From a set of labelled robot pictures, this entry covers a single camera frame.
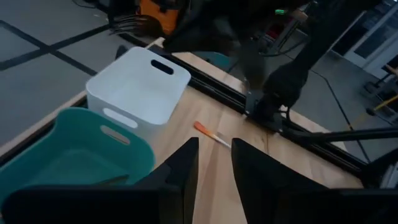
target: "bin handle hole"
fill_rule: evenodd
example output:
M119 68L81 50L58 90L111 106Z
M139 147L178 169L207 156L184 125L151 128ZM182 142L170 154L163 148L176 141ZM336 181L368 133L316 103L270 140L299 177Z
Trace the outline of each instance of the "bin handle hole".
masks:
M162 62L158 62L156 60L151 60L150 64L153 67L155 67L155 68L159 69L160 71L165 72L165 73L167 73L169 75L173 75L174 74L174 70L172 68L170 68L169 66L163 64Z
M101 125L99 128L107 136L109 136L109 137L111 137L111 138L113 138L113 139L115 139L115 140L119 141L120 143L123 143L123 144L125 144L127 146L130 145L130 140L127 137L125 137L124 135L120 134L119 132L111 129L110 127L105 126L105 125Z
M122 124L125 124L131 128L137 128L138 124L137 122L135 122L133 119L130 119L126 116L123 116L121 114L119 114L118 112L115 112L109 108L104 108L103 112L106 116L115 119L116 121L119 121Z

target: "gray floor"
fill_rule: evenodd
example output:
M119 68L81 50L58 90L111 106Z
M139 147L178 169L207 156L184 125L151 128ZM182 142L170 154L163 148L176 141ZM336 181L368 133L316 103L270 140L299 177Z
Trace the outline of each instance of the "gray floor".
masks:
M78 7L71 0L3 1L0 20L47 45L108 23L103 12ZM114 60L119 45L132 47L108 34L102 32L59 51L98 72ZM1 65L39 48L0 27L0 49ZM89 78L50 54L0 71L0 146L84 90Z
M50 45L88 30L107 24L106 15L97 9L85 9L71 0L14 0L3 1L0 20L17 27L43 43ZM303 36L294 34L284 49L300 41ZM69 45L59 51L87 67L100 71L109 65L118 45L131 44L108 31ZM13 33L0 28L0 63L38 48ZM302 46L287 55L269 58L266 63L272 71L292 60ZM239 69L232 74L241 77ZM332 87L347 118L353 122L364 113L367 101L360 94L366 81L374 77L343 58L326 54L310 72L302 96L293 109L331 131L347 130L343 113L333 97ZM43 55L29 62L0 72L0 145L10 141L30 125L82 91L89 76L70 64L52 56ZM388 126L377 117L369 117L355 129ZM398 146L398 140L362 141L371 160ZM357 142L346 142L353 155L364 159Z

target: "orange case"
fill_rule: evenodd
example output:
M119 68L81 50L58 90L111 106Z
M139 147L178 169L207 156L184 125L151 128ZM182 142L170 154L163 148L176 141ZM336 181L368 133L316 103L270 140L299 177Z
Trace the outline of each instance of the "orange case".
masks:
M167 9L165 13L160 11L160 6L151 0L141 0L141 15L148 15L156 18L162 25L163 32L169 35L177 26L178 9Z

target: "teal plastic bin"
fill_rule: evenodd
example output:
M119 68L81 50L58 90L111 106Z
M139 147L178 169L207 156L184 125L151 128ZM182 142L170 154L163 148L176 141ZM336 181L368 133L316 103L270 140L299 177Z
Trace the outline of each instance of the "teal plastic bin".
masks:
M236 62L235 58L231 58L217 52L193 52L193 54L218 67L224 72L228 72Z
M0 205L13 191L38 184L134 184L155 164L148 143L84 108L61 111L53 130L0 168Z

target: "black cable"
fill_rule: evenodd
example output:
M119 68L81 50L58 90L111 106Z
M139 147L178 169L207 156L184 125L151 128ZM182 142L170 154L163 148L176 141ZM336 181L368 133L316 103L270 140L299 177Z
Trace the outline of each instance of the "black cable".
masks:
M91 6L91 5L82 5L76 2L76 0L72 0L73 3L75 3L75 5L79 6L79 7L85 7L87 9L95 9L95 6Z
M260 55L263 56L263 57L276 57L276 56L280 56L280 55L289 53L290 51L294 50L296 47L298 47L298 46L300 46L300 45L306 43L308 40L309 40L309 38L304 38L304 39L301 40L300 42L298 42L298 43L296 43L295 45L291 46L291 48L289 48L289 49L287 49L287 50L285 50L285 51L283 51L283 52L279 52L279 53L277 53L277 54L268 54L268 55L267 55L267 54L265 54L265 53L260 52Z
M288 122L292 122L292 120L290 119L290 107L287 107L286 119L287 119Z

